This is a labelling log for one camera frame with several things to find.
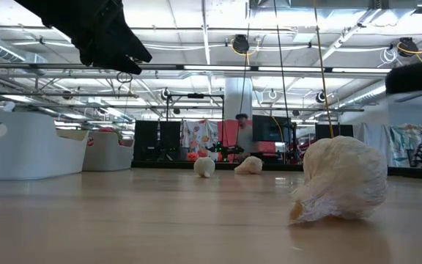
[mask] white column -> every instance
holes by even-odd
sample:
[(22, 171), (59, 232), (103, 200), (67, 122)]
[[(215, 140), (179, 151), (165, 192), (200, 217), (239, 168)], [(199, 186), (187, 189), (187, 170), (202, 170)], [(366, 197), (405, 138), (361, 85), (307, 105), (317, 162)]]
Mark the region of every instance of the white column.
[(224, 119), (234, 120), (237, 114), (252, 119), (252, 81), (250, 78), (227, 78), (224, 89)]

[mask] hanging rope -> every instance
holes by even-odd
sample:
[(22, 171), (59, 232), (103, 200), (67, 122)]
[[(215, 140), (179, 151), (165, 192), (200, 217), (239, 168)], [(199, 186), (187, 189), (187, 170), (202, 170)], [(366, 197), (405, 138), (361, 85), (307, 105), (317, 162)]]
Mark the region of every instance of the hanging rope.
[(330, 137), (333, 138), (334, 137), (333, 126), (331, 124), (330, 109), (328, 108), (327, 85), (325, 83), (325, 72), (324, 72), (324, 67), (323, 67), (322, 44), (320, 42), (319, 17), (317, 15), (317, 0), (314, 0), (314, 13), (315, 13), (316, 37), (319, 43), (320, 71), (322, 72), (323, 95), (325, 96), (325, 109), (327, 110), (328, 125), (330, 126)]

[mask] yellow cable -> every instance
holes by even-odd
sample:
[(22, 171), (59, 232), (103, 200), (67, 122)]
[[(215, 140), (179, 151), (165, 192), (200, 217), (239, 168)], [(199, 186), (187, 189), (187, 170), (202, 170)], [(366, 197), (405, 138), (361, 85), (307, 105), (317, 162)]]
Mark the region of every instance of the yellow cable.
[[(233, 44), (234, 44), (234, 40), (231, 40), (231, 45), (230, 45), (230, 47), (231, 47), (231, 49), (233, 50), (233, 52), (234, 52), (235, 54), (239, 55), (239, 56), (246, 56), (246, 57), (247, 57), (247, 65), (250, 65), (250, 56), (252, 56), (255, 52), (257, 52), (257, 49), (255, 49), (255, 51), (252, 51), (251, 53), (248, 53), (248, 52), (247, 52), (246, 54), (241, 54), (241, 53), (238, 53), (238, 52), (235, 50), (235, 48), (234, 48)], [(256, 47), (257, 47), (257, 48), (259, 47), (259, 44), (260, 44), (260, 42), (259, 42), (259, 41), (257, 41), (257, 42), (256, 42)]]
[(416, 54), (416, 56), (419, 59), (419, 61), (422, 62), (422, 58), (418, 54)]
[(408, 51), (408, 50), (406, 50), (406, 49), (404, 49), (404, 48), (401, 48), (400, 47), (400, 45), (401, 45), (402, 43), (398, 43), (397, 45), (396, 45), (396, 47), (400, 50), (400, 51), (403, 51), (403, 52), (407, 52), (407, 53), (409, 53), (409, 54), (422, 54), (422, 51)]
[(327, 85), (325, 83), (325, 72), (323, 69), (322, 46), (320, 42), (319, 19), (317, 15), (317, 0), (314, 0), (314, 13), (315, 13), (315, 24), (316, 24), (316, 37), (319, 42), (320, 70), (322, 71), (323, 94), (325, 96), (325, 108), (327, 109), (328, 125), (330, 126), (330, 136), (331, 138), (333, 138), (334, 137), (333, 126), (331, 124), (330, 109), (328, 108)]
[(276, 125), (278, 126), (279, 129), (279, 134), (281, 136), (281, 142), (284, 143), (284, 151), (283, 151), (283, 164), (286, 164), (286, 142), (284, 142), (284, 137), (283, 137), (283, 131), (281, 130), (281, 126), (279, 126), (278, 121), (276, 121), (276, 118), (274, 118), (272, 115), (270, 115), (271, 118), (273, 118), (273, 120), (275, 120)]

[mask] wooden floor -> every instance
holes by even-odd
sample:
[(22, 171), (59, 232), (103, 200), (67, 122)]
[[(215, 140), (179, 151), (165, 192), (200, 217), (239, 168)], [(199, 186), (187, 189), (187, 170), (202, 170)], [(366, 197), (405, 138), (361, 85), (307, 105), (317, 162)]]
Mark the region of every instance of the wooden floor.
[(0, 264), (422, 263), (422, 180), (365, 221), (288, 227), (302, 175), (134, 169), (0, 181)]

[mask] dark hair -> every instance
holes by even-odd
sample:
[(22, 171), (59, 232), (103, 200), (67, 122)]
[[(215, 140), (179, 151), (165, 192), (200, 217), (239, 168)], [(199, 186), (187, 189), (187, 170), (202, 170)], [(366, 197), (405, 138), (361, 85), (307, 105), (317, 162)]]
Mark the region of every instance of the dark hair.
[(248, 119), (248, 115), (247, 114), (238, 114), (238, 115), (235, 116), (235, 119), (236, 120), (239, 120), (240, 118), (246, 118), (246, 119)]

